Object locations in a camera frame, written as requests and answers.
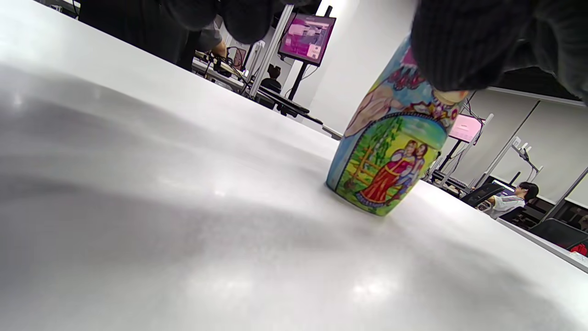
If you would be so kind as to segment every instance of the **pink screen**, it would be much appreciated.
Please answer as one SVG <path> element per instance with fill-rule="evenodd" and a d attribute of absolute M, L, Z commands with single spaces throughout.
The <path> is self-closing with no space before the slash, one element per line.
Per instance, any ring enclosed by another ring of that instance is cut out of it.
<path fill-rule="evenodd" d="M 455 124 L 453 125 L 449 136 L 469 143 L 474 139 L 481 127 L 482 125 L 477 119 L 459 114 L 455 119 Z"/>

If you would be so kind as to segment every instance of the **cable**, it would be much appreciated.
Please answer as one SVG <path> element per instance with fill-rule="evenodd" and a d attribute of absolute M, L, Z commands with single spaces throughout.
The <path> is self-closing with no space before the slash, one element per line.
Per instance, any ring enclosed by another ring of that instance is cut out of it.
<path fill-rule="evenodd" d="M 211 66 L 211 62 L 208 61 L 208 65 L 206 66 L 206 70 L 204 70 L 204 75 L 203 75 L 204 79 L 206 79 L 206 73 L 208 72 L 208 68 L 210 68 L 210 66 Z"/>
<path fill-rule="evenodd" d="M 76 16 L 79 16 L 78 9 L 75 7 L 75 0 L 72 0 L 73 12 Z"/>
<path fill-rule="evenodd" d="M 526 180 L 526 181 L 529 181 L 529 180 L 531 180 L 531 176 L 533 175 L 533 170 L 534 170 L 534 169 L 533 169 L 533 168 L 531 168 L 531 172 L 529 173 L 529 176 L 527 177 L 527 180 Z"/>

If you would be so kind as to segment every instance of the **table surface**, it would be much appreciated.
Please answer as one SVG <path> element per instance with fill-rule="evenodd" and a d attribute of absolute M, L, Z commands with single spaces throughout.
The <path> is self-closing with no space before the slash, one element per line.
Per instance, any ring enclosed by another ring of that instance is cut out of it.
<path fill-rule="evenodd" d="M 331 138 L 0 1 L 0 330 L 588 329 L 586 274 L 450 195 L 363 213 Z"/>

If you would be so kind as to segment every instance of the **dark hair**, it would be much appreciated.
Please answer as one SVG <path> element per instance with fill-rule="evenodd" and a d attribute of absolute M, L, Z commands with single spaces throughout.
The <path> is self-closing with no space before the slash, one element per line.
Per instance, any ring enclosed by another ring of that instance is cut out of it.
<path fill-rule="evenodd" d="M 529 183 L 528 181 L 524 181 L 519 184 L 519 187 L 527 190 L 527 193 L 524 195 L 524 202 L 529 202 L 529 200 L 534 199 L 539 194 L 539 186 Z"/>
<path fill-rule="evenodd" d="M 425 157 L 425 155 L 429 151 L 429 145 L 427 145 L 427 144 L 421 144 L 420 146 L 418 146 L 417 148 L 415 148 L 414 155 L 416 155 L 416 151 L 419 150 L 423 146 L 425 146 L 425 150 L 423 151 L 423 157 Z"/>
<path fill-rule="evenodd" d="M 276 67 L 272 64 L 270 64 L 268 67 L 269 78 L 272 78 L 274 80 L 280 76 L 281 72 L 282 72 L 282 69 L 280 67 Z"/>

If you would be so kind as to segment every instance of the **painted couple illustration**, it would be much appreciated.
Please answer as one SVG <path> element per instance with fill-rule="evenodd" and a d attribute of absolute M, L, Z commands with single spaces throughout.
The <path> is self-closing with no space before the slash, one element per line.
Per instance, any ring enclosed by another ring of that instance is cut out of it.
<path fill-rule="evenodd" d="M 418 180 L 425 164 L 425 154 L 429 150 L 427 144 L 417 145 L 415 140 L 410 140 L 404 149 L 396 150 L 390 161 L 376 173 L 369 186 L 356 193 L 357 200 L 365 206 L 378 208 L 389 205 L 406 194 Z M 396 188 L 397 192 L 389 198 L 390 188 Z"/>

